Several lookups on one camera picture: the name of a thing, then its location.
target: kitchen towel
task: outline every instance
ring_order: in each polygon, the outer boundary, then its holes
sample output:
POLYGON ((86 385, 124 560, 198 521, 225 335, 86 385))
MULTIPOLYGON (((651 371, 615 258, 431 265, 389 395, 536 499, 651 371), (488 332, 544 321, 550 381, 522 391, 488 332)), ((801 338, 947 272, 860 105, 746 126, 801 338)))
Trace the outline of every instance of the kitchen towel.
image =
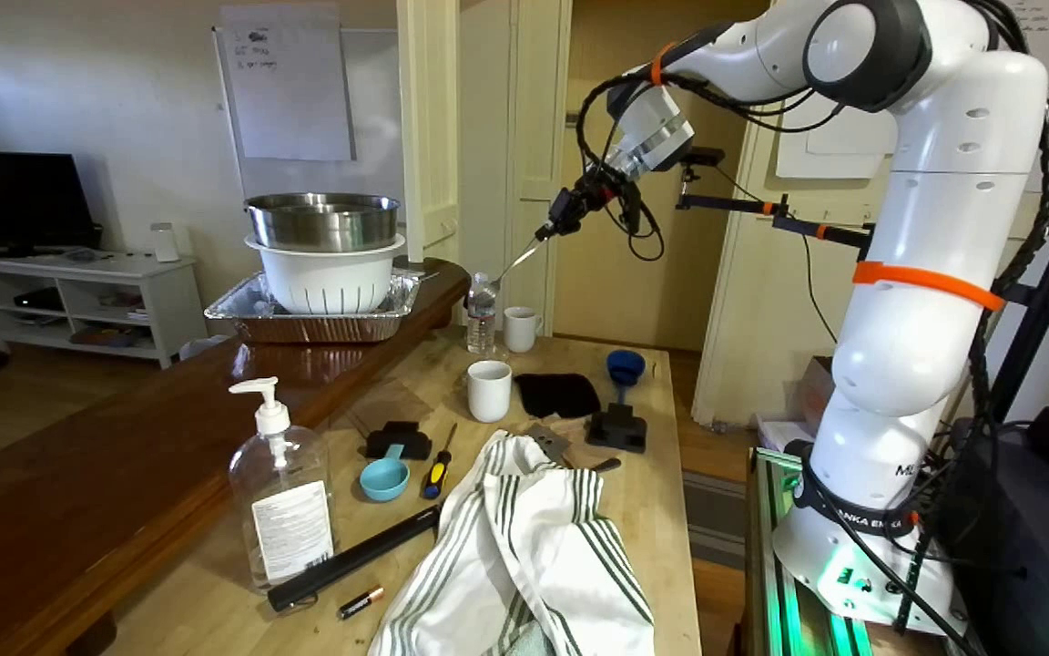
POLYGON ((599 515, 600 485, 499 430, 448 494, 442 541, 386 609, 373 656, 651 652, 651 609, 599 515))

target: floor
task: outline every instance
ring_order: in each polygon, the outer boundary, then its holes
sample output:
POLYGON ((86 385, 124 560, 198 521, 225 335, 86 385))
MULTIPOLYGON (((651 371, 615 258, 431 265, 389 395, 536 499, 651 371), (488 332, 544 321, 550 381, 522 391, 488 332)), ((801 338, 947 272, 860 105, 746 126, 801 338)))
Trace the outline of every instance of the floor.
MULTIPOLYGON (((701 371, 697 354, 672 354, 673 398, 678 398, 678 435, 684 473, 714 476, 726 485, 746 485, 746 435, 714 435, 692 422, 692 385, 701 371)), ((100 405, 126 385, 153 380, 159 369, 153 361, 124 356, 86 356, 57 351, 16 351, 0 369, 0 447, 100 405)), ((734 628, 742 615, 742 573, 697 558, 697 594, 701 594, 701 631, 703 652, 726 656, 734 628)))

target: television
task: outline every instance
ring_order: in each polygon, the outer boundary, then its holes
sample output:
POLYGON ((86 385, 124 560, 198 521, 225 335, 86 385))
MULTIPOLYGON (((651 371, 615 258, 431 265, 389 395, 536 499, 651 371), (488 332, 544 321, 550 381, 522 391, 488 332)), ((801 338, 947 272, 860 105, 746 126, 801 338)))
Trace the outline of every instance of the television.
POLYGON ((69 152, 0 152, 0 251, 100 247, 69 152))

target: stainless steel bowl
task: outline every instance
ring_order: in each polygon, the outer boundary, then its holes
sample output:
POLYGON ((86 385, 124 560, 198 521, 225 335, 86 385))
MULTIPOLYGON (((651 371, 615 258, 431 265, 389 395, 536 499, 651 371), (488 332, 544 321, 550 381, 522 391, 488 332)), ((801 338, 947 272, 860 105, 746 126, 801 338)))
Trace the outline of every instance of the stainless steel bowl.
POLYGON ((271 193, 245 199, 247 239, 289 251, 373 251, 396 245, 396 199, 373 193, 271 193))

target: hand soap bottle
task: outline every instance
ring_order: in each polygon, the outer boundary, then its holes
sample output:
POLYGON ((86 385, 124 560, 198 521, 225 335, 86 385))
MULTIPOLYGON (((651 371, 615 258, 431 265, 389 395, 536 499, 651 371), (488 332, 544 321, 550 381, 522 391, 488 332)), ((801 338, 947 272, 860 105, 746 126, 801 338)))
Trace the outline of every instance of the hand soap bottle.
POLYGON ((275 375, 233 381, 230 395, 262 395, 260 435, 230 460, 237 528, 252 582, 262 592, 335 555, 327 447, 321 435, 290 425, 275 375))

